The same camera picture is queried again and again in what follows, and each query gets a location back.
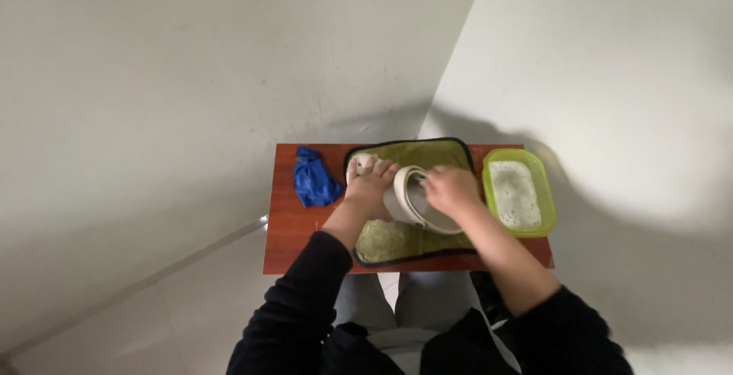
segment wooden board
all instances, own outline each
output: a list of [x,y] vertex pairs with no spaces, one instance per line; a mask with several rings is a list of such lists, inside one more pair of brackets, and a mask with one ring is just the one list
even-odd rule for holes
[[[303,208],[292,187],[292,171],[295,168],[295,151],[298,146],[299,144],[279,144],[275,151],[268,235],[265,243],[265,264],[262,268],[265,275],[284,274],[306,246],[311,234],[323,225],[342,201],[339,199],[327,208]],[[346,184],[343,173],[344,156],[353,147],[360,145],[316,144],[305,146],[318,150],[325,169],[340,182]],[[481,171],[484,169],[483,158],[493,149],[506,147],[524,148],[522,145],[468,146],[479,182],[481,182]],[[520,239],[520,242],[546,268],[554,267],[550,242],[546,237]],[[363,268],[354,263],[351,273],[460,270],[485,270],[485,268],[478,255],[447,255],[378,268]]]

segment floor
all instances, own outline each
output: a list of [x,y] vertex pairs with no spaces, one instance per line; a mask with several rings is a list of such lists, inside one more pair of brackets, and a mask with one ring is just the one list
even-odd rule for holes
[[[210,375],[226,363],[278,276],[263,276],[265,228],[237,239],[23,352],[20,375]],[[380,274],[394,308],[397,273]]]

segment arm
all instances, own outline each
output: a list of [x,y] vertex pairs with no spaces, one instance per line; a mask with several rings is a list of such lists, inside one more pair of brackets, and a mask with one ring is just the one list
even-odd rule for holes
[[632,373],[598,313],[561,286],[484,207],[472,173],[437,166],[424,186],[430,205],[471,239],[517,317],[513,324],[527,373]]
[[384,219],[382,195],[399,166],[390,161],[374,167],[376,157],[355,178],[323,230],[310,241],[285,276],[265,294],[234,347],[227,374],[317,373],[322,342],[332,331],[334,304],[341,282],[352,267],[353,249],[364,223]]

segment green cloth mat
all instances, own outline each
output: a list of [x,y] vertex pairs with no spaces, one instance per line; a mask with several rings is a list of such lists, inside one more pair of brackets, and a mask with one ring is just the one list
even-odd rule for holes
[[[378,154],[402,166],[420,166],[430,169],[438,164],[449,164],[473,172],[468,147],[460,139],[444,137],[429,140],[405,140],[356,147],[347,153],[344,171],[356,153]],[[368,221],[356,241],[354,258],[362,267],[382,267],[433,256],[474,253],[473,245],[465,234],[438,235],[418,229],[401,221],[390,223]]]

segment blue cloth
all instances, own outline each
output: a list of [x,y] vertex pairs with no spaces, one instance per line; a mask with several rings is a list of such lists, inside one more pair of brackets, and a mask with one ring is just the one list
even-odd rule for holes
[[328,206],[344,191],[343,185],[325,171],[318,151],[303,145],[295,152],[292,185],[304,208]]

